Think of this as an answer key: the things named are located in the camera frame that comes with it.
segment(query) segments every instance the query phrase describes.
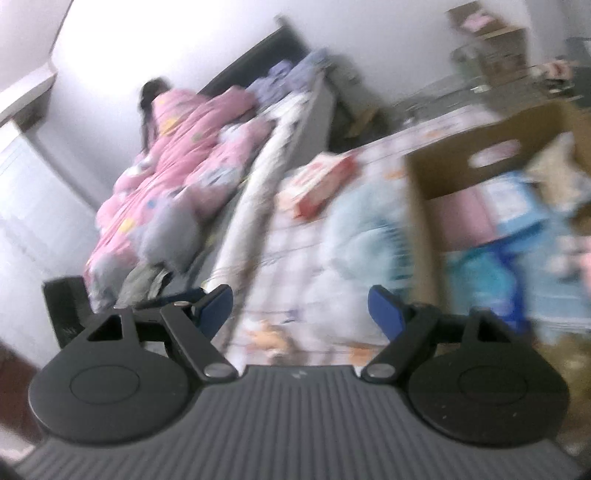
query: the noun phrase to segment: ribbed gray surface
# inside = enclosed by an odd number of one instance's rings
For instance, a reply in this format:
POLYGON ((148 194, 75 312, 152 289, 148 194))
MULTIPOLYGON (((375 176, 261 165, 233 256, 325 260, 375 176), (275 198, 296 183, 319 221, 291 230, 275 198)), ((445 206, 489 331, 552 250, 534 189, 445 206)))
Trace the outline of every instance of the ribbed gray surface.
POLYGON ((35 480, 562 480, 580 473, 550 441, 480 449, 438 435, 396 389, 351 367, 250 367, 204 390, 184 418, 133 445, 49 440, 18 468, 35 480))

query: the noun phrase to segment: dark bed headboard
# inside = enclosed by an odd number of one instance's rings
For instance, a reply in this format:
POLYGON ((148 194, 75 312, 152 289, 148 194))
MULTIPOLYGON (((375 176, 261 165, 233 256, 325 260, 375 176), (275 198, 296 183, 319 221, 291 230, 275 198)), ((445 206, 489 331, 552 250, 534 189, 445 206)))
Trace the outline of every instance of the dark bed headboard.
POLYGON ((301 42, 284 17, 276 17, 276 20, 280 24, 279 30, 252 47, 199 93, 216 96, 232 85, 248 87, 257 78, 266 76, 269 69, 281 60, 291 60, 296 64, 303 59, 310 50, 301 42))

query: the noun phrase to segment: red and white package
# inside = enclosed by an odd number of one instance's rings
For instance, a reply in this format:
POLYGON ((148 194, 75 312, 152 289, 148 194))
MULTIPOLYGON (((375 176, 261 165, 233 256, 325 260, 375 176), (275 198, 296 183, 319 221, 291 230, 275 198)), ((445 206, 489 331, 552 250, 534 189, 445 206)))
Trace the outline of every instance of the red and white package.
POLYGON ((354 155, 320 153, 277 194, 279 208, 291 212, 294 218, 311 219, 356 173, 354 155))

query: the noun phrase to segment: white cabinet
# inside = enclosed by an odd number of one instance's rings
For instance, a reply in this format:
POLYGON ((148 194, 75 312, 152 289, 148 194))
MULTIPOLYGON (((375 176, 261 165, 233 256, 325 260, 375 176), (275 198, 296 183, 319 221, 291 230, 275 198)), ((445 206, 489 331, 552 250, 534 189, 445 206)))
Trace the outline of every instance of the white cabinet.
POLYGON ((98 235, 94 211, 15 129, 0 129, 0 340, 44 365, 58 347, 41 284, 81 274, 98 235))

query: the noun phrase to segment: circular pad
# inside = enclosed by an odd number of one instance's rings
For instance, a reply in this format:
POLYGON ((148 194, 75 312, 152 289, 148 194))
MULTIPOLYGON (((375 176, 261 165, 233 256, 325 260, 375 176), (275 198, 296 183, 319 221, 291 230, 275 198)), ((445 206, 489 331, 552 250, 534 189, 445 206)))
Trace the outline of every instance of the circular pad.
POLYGON ((428 424, 456 440, 495 447, 541 440, 566 412, 566 384, 534 351, 477 342, 419 366, 409 399, 428 424))
POLYGON ((128 340, 76 338, 29 388, 39 422, 52 435, 76 443, 122 443, 152 435, 188 400, 184 370, 128 340))

